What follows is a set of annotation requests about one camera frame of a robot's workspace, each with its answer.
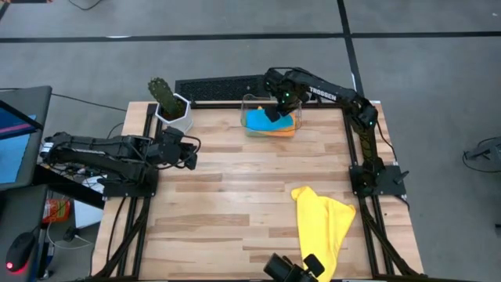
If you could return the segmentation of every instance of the yellow cloth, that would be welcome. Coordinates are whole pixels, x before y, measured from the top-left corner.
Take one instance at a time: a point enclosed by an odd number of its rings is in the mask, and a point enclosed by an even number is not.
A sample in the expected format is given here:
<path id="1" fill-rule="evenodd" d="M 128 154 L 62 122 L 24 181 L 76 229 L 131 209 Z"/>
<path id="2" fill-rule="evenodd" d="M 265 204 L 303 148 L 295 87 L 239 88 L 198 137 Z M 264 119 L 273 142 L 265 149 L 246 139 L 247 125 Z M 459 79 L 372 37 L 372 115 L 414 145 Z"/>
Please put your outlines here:
<path id="1" fill-rule="evenodd" d="M 308 186 L 292 190 L 291 195 L 297 202 L 301 257 L 314 254 L 325 268 L 317 278 L 319 282 L 328 282 L 336 270 L 339 249 L 355 217 L 355 207 L 319 197 Z"/>

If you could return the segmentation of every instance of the cactus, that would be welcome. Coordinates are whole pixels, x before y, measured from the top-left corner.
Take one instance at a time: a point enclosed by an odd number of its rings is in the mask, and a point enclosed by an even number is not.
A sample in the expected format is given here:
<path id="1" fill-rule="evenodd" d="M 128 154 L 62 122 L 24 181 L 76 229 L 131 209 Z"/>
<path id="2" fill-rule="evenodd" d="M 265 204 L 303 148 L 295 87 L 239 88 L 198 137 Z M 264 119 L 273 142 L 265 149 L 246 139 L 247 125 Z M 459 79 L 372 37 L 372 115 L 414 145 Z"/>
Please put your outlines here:
<path id="1" fill-rule="evenodd" d="M 151 96 L 164 109 L 166 118 L 175 120 L 182 117 L 185 113 L 186 105 L 181 100 L 175 98 L 169 84 L 163 78 L 153 78 L 148 83 L 148 89 Z"/>

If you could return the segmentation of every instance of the wooden tabletop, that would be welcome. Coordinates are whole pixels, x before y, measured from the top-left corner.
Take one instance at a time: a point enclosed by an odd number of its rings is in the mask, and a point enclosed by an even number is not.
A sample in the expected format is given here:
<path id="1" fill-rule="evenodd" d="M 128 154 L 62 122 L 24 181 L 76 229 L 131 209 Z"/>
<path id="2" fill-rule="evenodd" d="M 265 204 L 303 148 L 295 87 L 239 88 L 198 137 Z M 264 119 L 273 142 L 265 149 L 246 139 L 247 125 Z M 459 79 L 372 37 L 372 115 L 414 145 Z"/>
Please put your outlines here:
<path id="1" fill-rule="evenodd" d="M 142 135 L 147 105 L 129 104 L 122 135 Z M 381 105 L 375 105 L 389 141 Z M 291 139 L 245 136 L 239 110 L 193 110 L 193 120 L 188 134 L 202 140 L 196 170 L 161 171 L 150 206 L 140 279 L 268 279 L 262 269 L 273 252 L 301 264 L 292 189 L 310 186 L 319 195 L 358 207 L 348 175 L 350 156 L 341 110 L 303 109 L 302 126 Z M 354 137 L 362 160 L 358 136 Z M 378 134 L 377 146 L 385 162 L 394 160 Z M 106 261 L 120 201 L 112 199 L 105 205 L 93 273 Z M 388 239 L 412 268 L 422 272 L 407 207 L 391 196 L 380 197 L 380 204 Z M 127 211 L 128 199 L 111 255 L 123 237 Z M 384 272 L 380 245 L 374 241 Z M 134 252 L 135 242 L 129 248 L 126 274 L 132 272 Z M 334 278 L 371 277 L 359 213 L 338 262 Z"/>

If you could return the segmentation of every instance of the blue sponge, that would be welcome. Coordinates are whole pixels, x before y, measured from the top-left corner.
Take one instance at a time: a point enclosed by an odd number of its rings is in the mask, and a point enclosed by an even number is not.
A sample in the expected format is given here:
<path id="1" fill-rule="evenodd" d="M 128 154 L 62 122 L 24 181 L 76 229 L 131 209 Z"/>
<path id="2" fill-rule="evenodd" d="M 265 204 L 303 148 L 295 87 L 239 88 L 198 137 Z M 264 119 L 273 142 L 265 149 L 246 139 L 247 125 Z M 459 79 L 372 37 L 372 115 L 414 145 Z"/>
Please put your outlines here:
<path id="1" fill-rule="evenodd" d="M 265 110 L 249 110 L 246 120 L 247 128 L 258 131 L 274 131 L 294 125 L 294 120 L 290 115 L 281 117 L 278 121 L 271 122 L 266 116 Z"/>

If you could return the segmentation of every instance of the floor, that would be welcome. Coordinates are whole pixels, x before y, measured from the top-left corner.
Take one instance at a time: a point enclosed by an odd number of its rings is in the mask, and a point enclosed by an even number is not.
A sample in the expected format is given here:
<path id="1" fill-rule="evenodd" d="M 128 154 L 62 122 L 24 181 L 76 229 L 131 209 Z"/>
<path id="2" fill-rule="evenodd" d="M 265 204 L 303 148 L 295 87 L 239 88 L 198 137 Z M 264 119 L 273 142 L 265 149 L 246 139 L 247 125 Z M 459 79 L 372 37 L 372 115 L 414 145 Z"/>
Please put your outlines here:
<path id="1" fill-rule="evenodd" d="M 74 0 L 91 5 L 93 0 Z M 501 31 L 498 0 L 345 1 L 352 33 Z M 343 38 L 85 42 L 79 38 L 180 34 L 343 32 L 337 2 L 104 0 L 84 12 L 58 0 L 11 5 L 0 21 L 0 86 L 125 108 L 152 100 L 153 76 L 175 80 L 303 67 L 352 87 Z M 76 38 L 1 43 L 1 38 Z M 432 277 L 501 276 L 501 175 L 464 167 L 464 150 L 500 135 L 501 37 L 354 38 L 364 93 L 381 100 L 405 179 L 424 269 Z M 124 113 L 53 97 L 45 134 L 106 137 Z M 97 227 L 85 237 L 96 236 Z M 64 228 L 54 226 L 61 238 Z M 51 280 L 88 273 L 92 248 L 58 250 Z"/>

